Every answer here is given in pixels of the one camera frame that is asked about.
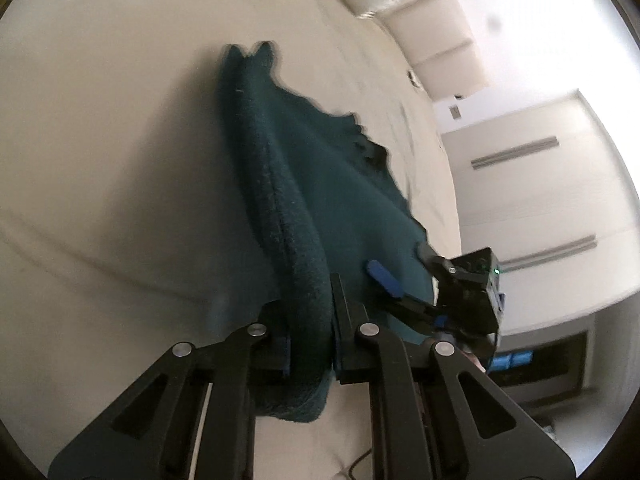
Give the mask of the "dark green knit sweater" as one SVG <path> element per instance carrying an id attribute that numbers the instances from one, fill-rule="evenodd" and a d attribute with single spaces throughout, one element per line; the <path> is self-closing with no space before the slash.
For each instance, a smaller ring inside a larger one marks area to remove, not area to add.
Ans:
<path id="1" fill-rule="evenodd" d="M 382 263 L 424 301 L 431 278 L 416 258 L 426 232 L 390 175 L 384 146 L 354 115 L 331 115 L 274 78 L 276 49 L 224 52 L 217 103 L 250 228 L 273 270 L 276 296 L 260 320 L 288 364 L 253 379 L 262 416 L 313 422 L 332 382 L 332 274 L 376 322 L 366 264 Z"/>

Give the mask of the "beige bed with sheet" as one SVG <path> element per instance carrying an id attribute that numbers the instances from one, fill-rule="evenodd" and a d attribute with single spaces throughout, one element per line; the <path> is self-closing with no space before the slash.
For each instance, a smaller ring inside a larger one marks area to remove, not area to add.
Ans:
<path id="1" fill-rule="evenodd" d="M 13 0 L 1 20 L 1 418 L 46 471 L 164 351 L 274 294 L 218 131 L 230 44 L 355 114 L 446 256 L 461 250 L 432 103 L 340 0 Z"/>

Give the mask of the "beige padded headboard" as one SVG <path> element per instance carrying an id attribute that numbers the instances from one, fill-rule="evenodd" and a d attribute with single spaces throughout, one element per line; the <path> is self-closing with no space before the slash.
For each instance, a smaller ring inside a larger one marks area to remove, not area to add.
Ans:
<path id="1" fill-rule="evenodd" d="M 432 100 L 467 98 L 489 86 L 459 0 L 342 1 L 357 18 L 373 18 L 390 33 Z"/>

